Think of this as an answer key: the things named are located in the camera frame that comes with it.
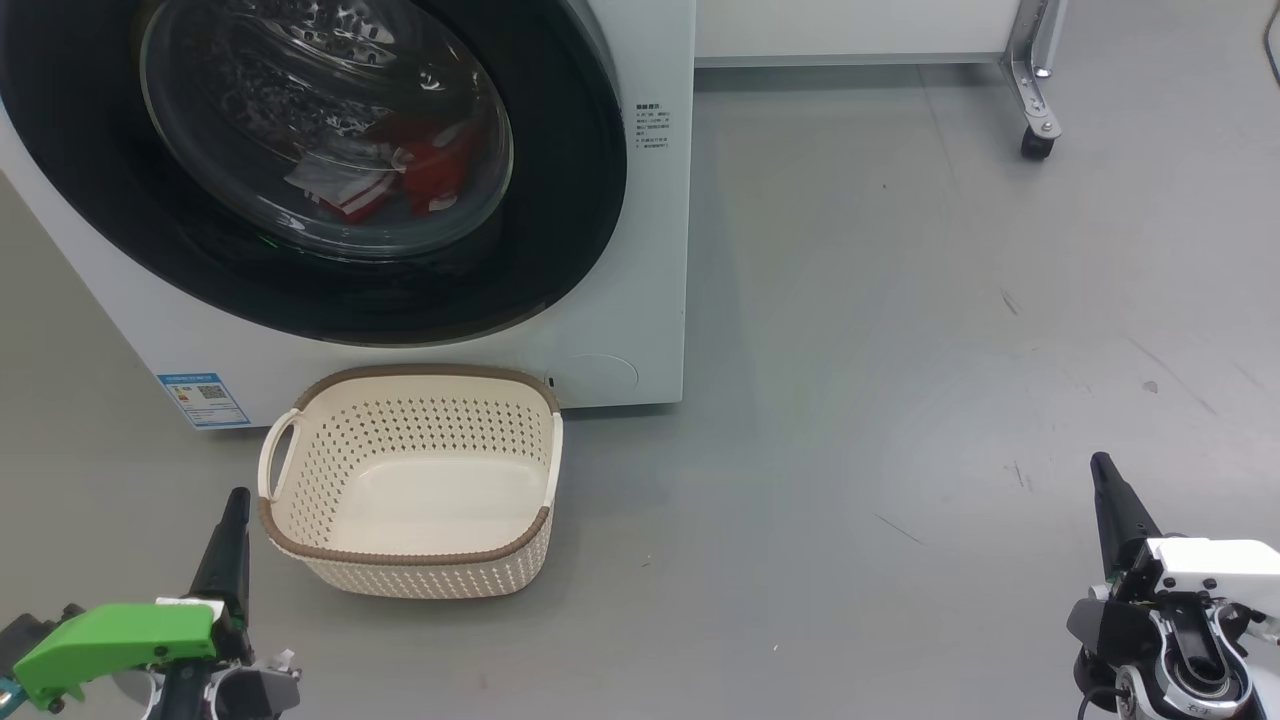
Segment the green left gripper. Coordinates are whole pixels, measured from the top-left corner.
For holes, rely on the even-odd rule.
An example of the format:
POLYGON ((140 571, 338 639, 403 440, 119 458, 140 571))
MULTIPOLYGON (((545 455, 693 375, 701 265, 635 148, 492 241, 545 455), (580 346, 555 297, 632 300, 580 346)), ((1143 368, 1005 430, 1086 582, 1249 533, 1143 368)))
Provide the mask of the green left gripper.
POLYGON ((24 615, 12 624, 12 683, 41 711, 58 711, 83 687, 141 670, 170 679, 247 667, 252 493, 234 488, 214 527, 189 596, 151 603, 69 606, 60 621, 24 615))

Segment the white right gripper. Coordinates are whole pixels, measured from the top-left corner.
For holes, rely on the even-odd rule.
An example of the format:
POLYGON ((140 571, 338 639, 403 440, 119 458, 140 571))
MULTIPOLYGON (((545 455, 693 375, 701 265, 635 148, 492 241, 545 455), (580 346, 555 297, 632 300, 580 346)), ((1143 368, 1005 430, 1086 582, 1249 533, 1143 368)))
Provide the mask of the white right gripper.
POLYGON ((1107 664, 1158 664, 1174 652, 1222 664, 1242 635, 1277 644, 1277 551, 1254 539, 1161 538, 1106 452, 1091 456, 1102 598, 1078 601, 1066 628, 1107 664))

